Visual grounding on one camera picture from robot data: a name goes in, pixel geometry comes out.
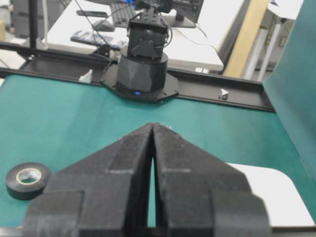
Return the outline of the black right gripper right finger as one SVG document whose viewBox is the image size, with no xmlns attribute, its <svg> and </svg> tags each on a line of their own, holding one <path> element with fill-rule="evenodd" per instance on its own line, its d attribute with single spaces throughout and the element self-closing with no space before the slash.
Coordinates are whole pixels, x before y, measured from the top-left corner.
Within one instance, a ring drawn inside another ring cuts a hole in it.
<svg viewBox="0 0 316 237">
<path fill-rule="evenodd" d="M 269 237 L 263 200 L 246 175 L 154 124 L 161 221 L 169 237 Z"/>
</svg>

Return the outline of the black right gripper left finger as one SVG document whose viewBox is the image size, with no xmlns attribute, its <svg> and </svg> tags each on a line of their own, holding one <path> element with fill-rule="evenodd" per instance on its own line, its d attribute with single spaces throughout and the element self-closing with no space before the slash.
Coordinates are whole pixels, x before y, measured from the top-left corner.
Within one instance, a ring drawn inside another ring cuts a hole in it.
<svg viewBox="0 0 316 237">
<path fill-rule="evenodd" d="M 153 124 L 53 174 L 31 201 L 26 237 L 124 237 L 147 225 Z"/>
</svg>

